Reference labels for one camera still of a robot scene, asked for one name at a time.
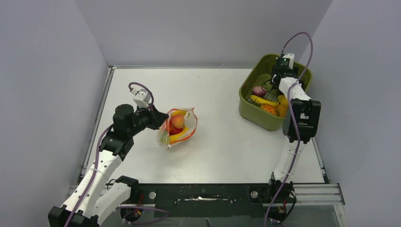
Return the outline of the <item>red apple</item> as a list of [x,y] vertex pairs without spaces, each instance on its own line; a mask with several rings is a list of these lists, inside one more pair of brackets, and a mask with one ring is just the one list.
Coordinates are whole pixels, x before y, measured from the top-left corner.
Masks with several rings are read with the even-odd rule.
[[169,135],[173,136],[176,134],[179,134],[183,131],[183,128],[176,128],[175,126],[173,126],[172,124],[170,124],[170,128],[169,128]]

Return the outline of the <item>orange carrot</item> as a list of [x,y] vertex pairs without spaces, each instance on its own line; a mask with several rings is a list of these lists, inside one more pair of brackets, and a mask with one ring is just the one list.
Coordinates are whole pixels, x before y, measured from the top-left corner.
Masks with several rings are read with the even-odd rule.
[[165,123],[158,130],[158,142],[159,145],[164,148],[168,148],[170,145],[170,135],[168,130],[169,128]]

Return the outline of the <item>clear zip top bag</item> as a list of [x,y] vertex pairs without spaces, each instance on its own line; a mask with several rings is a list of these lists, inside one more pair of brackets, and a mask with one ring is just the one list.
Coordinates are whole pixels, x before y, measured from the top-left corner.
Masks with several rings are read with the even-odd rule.
[[167,114],[168,119],[157,132],[157,141],[160,146],[170,149],[196,132],[198,118],[194,108],[173,108]]

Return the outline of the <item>yellow banana bunch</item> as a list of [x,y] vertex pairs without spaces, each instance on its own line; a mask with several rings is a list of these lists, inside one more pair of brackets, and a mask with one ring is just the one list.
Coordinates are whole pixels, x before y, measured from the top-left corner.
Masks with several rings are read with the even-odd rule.
[[[170,116],[170,118],[169,118],[169,121],[168,121],[168,123],[169,123],[169,128],[170,128],[170,119],[171,119],[171,117],[172,116],[174,116],[174,115],[177,115],[177,114],[181,114],[181,115],[183,115],[184,117],[185,117],[185,121],[186,121],[186,114],[187,114],[188,112],[187,111],[184,111],[184,110],[178,110],[178,109],[174,109],[172,112],[171,112],[171,116]],[[173,135],[173,136],[170,136],[170,144],[173,144],[174,142],[176,142],[177,140],[179,140],[180,139],[180,137],[181,136],[183,136],[185,133],[186,133],[186,131],[188,130],[188,128],[185,126],[185,124],[184,124],[184,127],[183,127],[183,131],[181,132],[181,133],[179,133],[179,134],[176,134],[176,135]]]

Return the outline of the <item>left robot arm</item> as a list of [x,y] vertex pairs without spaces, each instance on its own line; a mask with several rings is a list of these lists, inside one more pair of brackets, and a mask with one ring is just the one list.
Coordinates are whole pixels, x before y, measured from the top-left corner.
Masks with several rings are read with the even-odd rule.
[[134,197],[138,181],[126,176],[105,194],[102,190],[133,147],[133,137],[146,128],[159,129],[168,117],[153,105],[136,110],[129,104],[116,107],[112,125],[100,136],[92,166],[71,196],[60,207],[51,208],[50,226],[99,227],[120,204]]

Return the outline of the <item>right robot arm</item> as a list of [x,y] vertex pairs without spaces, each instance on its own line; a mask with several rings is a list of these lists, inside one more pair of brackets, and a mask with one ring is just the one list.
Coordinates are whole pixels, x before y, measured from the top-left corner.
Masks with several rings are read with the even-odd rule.
[[277,202],[293,190],[293,177],[306,144],[317,133],[321,103],[308,96],[294,67],[293,54],[281,54],[272,70],[272,83],[284,95],[288,110],[282,131],[287,142],[272,173],[266,196]]

